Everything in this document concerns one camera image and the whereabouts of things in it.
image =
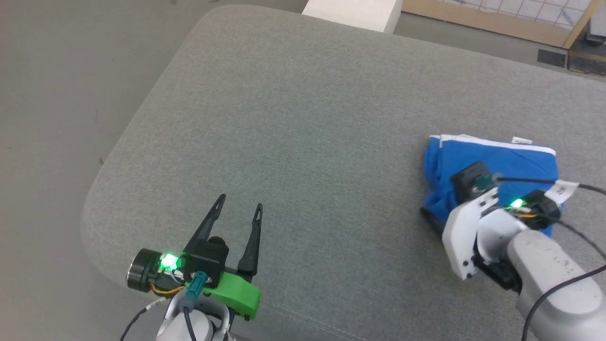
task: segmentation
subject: blue cable connector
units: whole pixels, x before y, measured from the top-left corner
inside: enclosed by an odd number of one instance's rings
[[[185,292],[185,297],[179,304],[179,310],[183,311],[184,308],[187,308],[189,311],[193,311],[193,307],[198,301],[198,296],[202,294],[202,290],[206,285],[207,278],[208,275],[206,272],[196,271],[196,275],[193,277],[193,280],[186,289],[187,291]]]

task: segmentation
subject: gray floor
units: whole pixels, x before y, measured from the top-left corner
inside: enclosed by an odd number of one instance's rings
[[[83,201],[190,29],[210,9],[238,2],[247,1],[0,2],[3,339],[117,340],[147,304],[90,267],[79,235]],[[247,3],[301,12],[306,1]],[[396,33],[529,64],[540,46],[412,15]],[[130,339],[152,336],[145,327],[160,312],[142,317]]]

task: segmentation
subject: gray fabric surface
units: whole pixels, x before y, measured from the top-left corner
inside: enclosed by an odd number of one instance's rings
[[[145,247],[179,251],[216,197],[236,262],[264,204],[250,340],[514,340],[516,296],[459,281],[418,214],[433,133],[557,150],[562,176],[606,186],[606,86],[491,56],[260,7],[189,35],[87,197],[82,239],[105,275]],[[604,244],[602,198],[565,217]],[[566,232],[581,265],[598,257]]]

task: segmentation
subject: blue cloth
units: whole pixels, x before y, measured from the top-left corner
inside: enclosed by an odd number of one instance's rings
[[[482,161],[491,173],[501,173],[503,177],[559,178],[555,152],[546,147],[494,143],[467,136],[430,137],[425,153],[424,174],[431,192],[425,201],[425,208],[439,221],[446,223],[450,211],[459,205],[450,177],[477,161]],[[508,182],[499,187],[499,204],[508,206],[535,189],[547,191],[549,188],[550,184]],[[551,227],[543,232],[551,235]]]

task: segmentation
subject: green 3d-printed part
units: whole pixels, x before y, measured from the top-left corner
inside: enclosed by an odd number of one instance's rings
[[[261,290],[238,275],[223,272],[219,285],[212,289],[204,288],[203,292],[225,303],[240,316],[250,316],[254,320],[257,315]]]

